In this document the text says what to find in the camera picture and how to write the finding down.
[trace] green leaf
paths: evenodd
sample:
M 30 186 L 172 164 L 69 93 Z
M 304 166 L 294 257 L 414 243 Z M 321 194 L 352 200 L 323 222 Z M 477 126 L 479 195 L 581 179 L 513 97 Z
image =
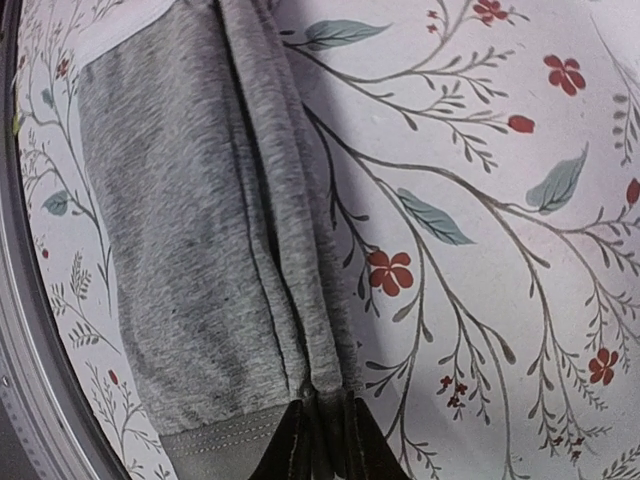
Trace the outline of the green leaf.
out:
M 385 27 L 374 27 L 355 20 L 322 20 L 305 30 L 309 50 L 327 50 L 360 42 L 384 32 Z
M 456 222 L 447 213 L 424 203 L 404 188 L 399 188 L 397 195 L 405 210 L 416 219 L 418 224 L 441 242 L 448 245 L 474 243 L 460 231 Z
M 371 370 L 391 370 L 393 367 L 386 367 L 384 365 L 380 365 L 377 362 L 372 362 L 371 360 L 365 362 L 365 366 L 370 368 Z
M 66 190 L 60 190 L 54 193 L 42 204 L 42 208 L 46 208 L 51 215 L 58 217 L 63 216 L 67 212 L 68 206 L 69 195 Z
M 588 151 L 587 143 L 578 158 L 563 160 L 553 167 L 542 183 L 527 192 L 527 203 L 538 208 L 542 215 L 549 215 L 569 203 L 578 185 Z
M 416 304 L 417 300 L 418 300 L 418 296 L 416 296 L 413 300 L 411 300 L 411 302 L 409 302 L 407 305 L 405 305 L 400 310 L 398 310 L 393 316 L 393 319 L 391 321 L 393 323 L 398 323 L 404 320 L 405 317 L 409 315 L 409 312 L 411 311 L 413 306 Z
M 45 88 L 42 93 L 42 101 L 49 107 L 53 108 L 53 95 L 51 94 L 51 90 Z

